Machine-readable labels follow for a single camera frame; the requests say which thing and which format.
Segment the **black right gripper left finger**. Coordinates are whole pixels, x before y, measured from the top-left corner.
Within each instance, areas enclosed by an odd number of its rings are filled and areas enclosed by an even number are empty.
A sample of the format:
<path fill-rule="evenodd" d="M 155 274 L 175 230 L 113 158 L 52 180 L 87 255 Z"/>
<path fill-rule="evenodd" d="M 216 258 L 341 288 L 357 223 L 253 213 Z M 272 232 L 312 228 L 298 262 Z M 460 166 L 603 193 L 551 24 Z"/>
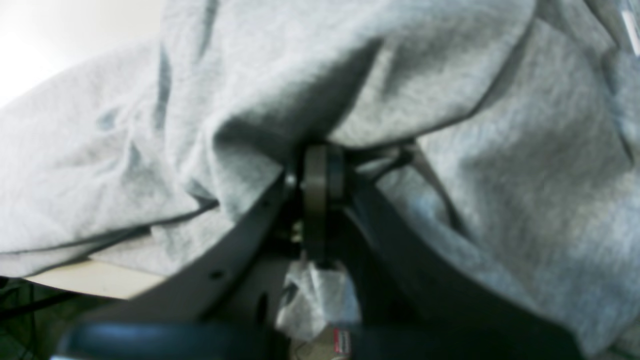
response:
<path fill-rule="evenodd" d="M 131 300 L 90 312 L 64 335 L 57 360 L 286 360 L 275 328 L 285 277 L 301 255 L 293 230 L 311 220 L 322 246 L 327 145 L 308 146 L 221 240 Z"/>

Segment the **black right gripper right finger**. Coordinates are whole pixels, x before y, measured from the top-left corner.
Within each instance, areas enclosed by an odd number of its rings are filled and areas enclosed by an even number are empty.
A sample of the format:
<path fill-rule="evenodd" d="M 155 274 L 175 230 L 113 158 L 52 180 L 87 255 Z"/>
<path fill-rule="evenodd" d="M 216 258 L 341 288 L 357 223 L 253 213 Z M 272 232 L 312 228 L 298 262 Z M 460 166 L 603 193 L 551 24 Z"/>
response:
<path fill-rule="evenodd" d="M 574 336 L 448 263 L 375 182 L 407 150 L 325 147 L 325 262 L 345 265 L 361 323 L 355 360 L 582 360 Z"/>

